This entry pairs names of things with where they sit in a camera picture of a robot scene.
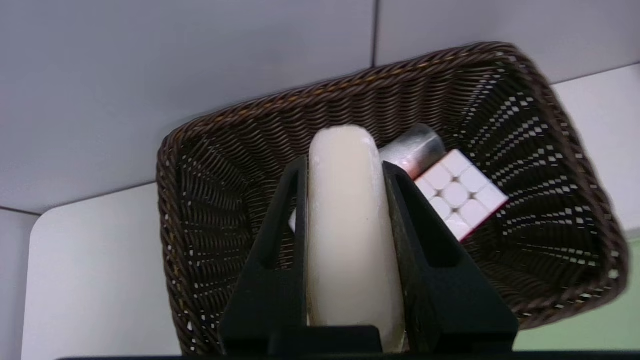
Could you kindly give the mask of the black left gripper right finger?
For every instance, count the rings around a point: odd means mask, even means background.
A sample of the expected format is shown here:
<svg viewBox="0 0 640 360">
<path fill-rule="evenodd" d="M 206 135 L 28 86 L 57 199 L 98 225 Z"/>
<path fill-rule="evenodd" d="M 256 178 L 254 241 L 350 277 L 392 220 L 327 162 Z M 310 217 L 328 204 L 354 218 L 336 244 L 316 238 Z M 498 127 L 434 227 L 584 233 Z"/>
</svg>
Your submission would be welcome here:
<svg viewBox="0 0 640 360">
<path fill-rule="evenodd" d="M 507 354 L 519 322 L 400 167 L 382 164 L 413 354 Z"/>
</svg>

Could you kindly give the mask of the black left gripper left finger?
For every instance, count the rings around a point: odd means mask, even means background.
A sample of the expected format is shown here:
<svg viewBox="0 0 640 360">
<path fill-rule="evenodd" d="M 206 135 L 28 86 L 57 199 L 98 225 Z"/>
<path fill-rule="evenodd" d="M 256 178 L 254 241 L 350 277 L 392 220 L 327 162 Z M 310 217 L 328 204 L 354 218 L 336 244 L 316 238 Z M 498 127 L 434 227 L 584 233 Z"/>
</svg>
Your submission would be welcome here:
<svg viewBox="0 0 640 360">
<path fill-rule="evenodd" d="M 307 325 L 306 236 L 294 238 L 293 265 L 277 269 L 290 218 L 290 200 L 306 215 L 307 157 L 291 162 L 279 180 L 258 236 L 219 327 L 226 356 L 286 356 L 287 337 Z"/>
</svg>

